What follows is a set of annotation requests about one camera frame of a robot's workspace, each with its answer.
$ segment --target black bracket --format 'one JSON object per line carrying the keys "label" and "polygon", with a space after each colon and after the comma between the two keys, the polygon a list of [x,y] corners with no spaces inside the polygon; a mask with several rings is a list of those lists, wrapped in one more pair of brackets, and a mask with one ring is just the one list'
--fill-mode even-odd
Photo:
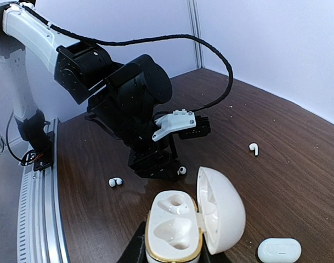
{"label": "black bracket", "polygon": [[173,135],[170,134],[166,139],[169,143],[169,149],[163,145],[166,142],[159,141],[143,152],[131,150],[128,166],[141,178],[167,181],[177,181],[184,178],[184,176],[178,175],[181,164],[177,160],[178,155]]}
{"label": "black bracket", "polygon": [[50,140],[51,145],[42,153],[42,156],[39,159],[35,160],[34,171],[42,171],[53,165],[55,132],[50,131],[46,135]]}
{"label": "black bracket", "polygon": [[105,49],[94,43],[79,42],[58,47],[54,79],[78,103],[105,85],[103,79],[114,72],[115,64]]}
{"label": "black bracket", "polygon": [[196,127],[181,130],[178,133],[181,140],[207,136],[211,132],[210,120],[208,117],[196,116]]}

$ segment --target earbud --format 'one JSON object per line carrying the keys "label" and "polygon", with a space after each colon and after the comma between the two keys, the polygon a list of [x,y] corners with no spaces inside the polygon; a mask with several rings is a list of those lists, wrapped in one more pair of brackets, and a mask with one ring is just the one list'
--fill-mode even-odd
{"label": "earbud", "polygon": [[115,187],[116,184],[117,185],[122,185],[123,184],[123,180],[119,177],[115,177],[115,178],[111,178],[109,181],[108,181],[108,184],[111,186],[111,187]]}
{"label": "earbud", "polygon": [[185,175],[186,174],[186,167],[181,166],[178,170],[178,175]]}
{"label": "earbud", "polygon": [[258,155],[258,145],[255,143],[252,143],[249,145],[250,151],[254,151],[254,156]]}
{"label": "earbud", "polygon": [[116,180],[116,183],[118,184],[118,185],[122,185],[123,184],[123,180],[121,179],[121,178],[114,178],[115,180]]}

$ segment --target open earbud case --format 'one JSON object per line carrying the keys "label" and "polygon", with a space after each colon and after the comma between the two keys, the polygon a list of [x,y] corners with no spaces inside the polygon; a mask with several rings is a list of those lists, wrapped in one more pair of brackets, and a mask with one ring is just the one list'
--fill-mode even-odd
{"label": "open earbud case", "polygon": [[225,175],[200,167],[197,203],[198,208],[182,191],[163,191],[155,197],[145,230],[149,263],[197,263],[202,234],[212,255],[230,249],[240,240],[246,223],[245,207]]}

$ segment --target cable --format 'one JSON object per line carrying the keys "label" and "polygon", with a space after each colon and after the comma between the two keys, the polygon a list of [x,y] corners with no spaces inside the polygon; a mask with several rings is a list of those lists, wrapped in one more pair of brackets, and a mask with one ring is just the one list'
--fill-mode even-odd
{"label": "cable", "polygon": [[97,119],[95,119],[97,117],[96,114],[91,114],[91,115],[86,115],[84,116],[84,119],[86,121],[90,121],[90,122],[93,122],[93,123],[96,123],[104,132],[106,132],[108,135],[110,135],[113,139],[115,140],[121,140],[120,138],[118,138],[114,132],[112,132],[109,128],[107,128],[105,126],[105,124],[103,124],[102,122],[98,121]]}
{"label": "cable", "polygon": [[9,151],[9,153],[12,155],[13,158],[15,158],[17,161],[19,161],[22,165],[24,165],[24,161],[20,158],[18,158],[13,151],[11,150],[11,147],[9,146],[9,142],[8,142],[8,129],[9,129],[9,124],[11,123],[13,117],[13,111],[11,113],[11,116],[9,116],[8,122],[7,122],[7,126],[6,126],[6,145],[7,145],[7,149]]}
{"label": "cable", "polygon": [[38,156],[36,156],[33,160],[30,160],[28,162],[28,165],[34,163],[36,160],[38,160],[40,157],[42,157],[44,154],[43,153],[40,153]]}
{"label": "cable", "polygon": [[227,71],[229,73],[229,80],[228,80],[228,85],[224,91],[224,93],[218,97],[217,99],[199,107],[196,109],[193,109],[191,111],[193,112],[197,112],[197,111],[201,111],[204,110],[206,108],[210,108],[218,103],[220,103],[222,100],[224,100],[230,93],[231,91],[231,87],[233,85],[233,81],[234,81],[234,75],[233,75],[233,69],[231,68],[231,65],[229,64],[229,62],[227,61],[227,59],[220,53],[220,51],[218,51],[215,47],[213,47],[212,45],[210,45],[209,43],[207,43],[206,41],[204,41],[203,39],[200,39],[198,37],[192,36],[192,35],[187,35],[187,34],[178,34],[178,35],[168,35],[168,36],[160,36],[160,37],[151,37],[151,38],[141,38],[141,39],[134,39],[134,40],[130,40],[130,41],[122,41],[122,42],[108,42],[108,41],[102,41],[99,39],[95,39],[95,38],[89,38],[89,37],[84,37],[84,36],[80,36],[77,35],[75,33],[72,33],[68,30],[62,29],[58,26],[55,26],[53,24],[49,24],[49,21],[47,21],[45,18],[43,18],[42,16],[40,16],[38,13],[36,13],[34,10],[32,10],[31,8],[23,5],[23,8],[25,8],[26,11],[28,11],[31,15],[33,15],[35,18],[37,18],[38,20],[40,20],[42,23],[44,23],[45,25],[49,25],[50,28],[52,28],[53,30],[64,34],[65,36],[80,40],[80,41],[85,41],[85,42],[92,42],[92,43],[96,43],[96,44],[100,44],[100,45],[106,45],[106,46],[112,46],[112,47],[118,47],[118,46],[126,46],[126,45],[133,45],[133,44],[141,44],[141,43],[146,43],[146,42],[156,42],[156,41],[162,41],[162,40],[168,40],[168,39],[177,39],[177,38],[186,38],[186,39],[190,39],[193,41],[196,41],[202,45],[204,45],[205,47],[207,47],[209,50],[211,50],[213,53],[215,53],[220,59],[221,61],[225,64],[225,67],[227,68]]}

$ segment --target closed earbud case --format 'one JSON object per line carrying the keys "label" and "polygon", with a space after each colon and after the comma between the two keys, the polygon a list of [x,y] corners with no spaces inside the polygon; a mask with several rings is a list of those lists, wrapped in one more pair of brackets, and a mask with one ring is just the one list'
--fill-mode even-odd
{"label": "closed earbud case", "polygon": [[163,191],[155,197],[145,230],[149,263],[197,263],[202,234],[212,255],[230,249],[240,240],[246,223],[245,207],[225,175],[199,168],[197,205],[182,191]]}

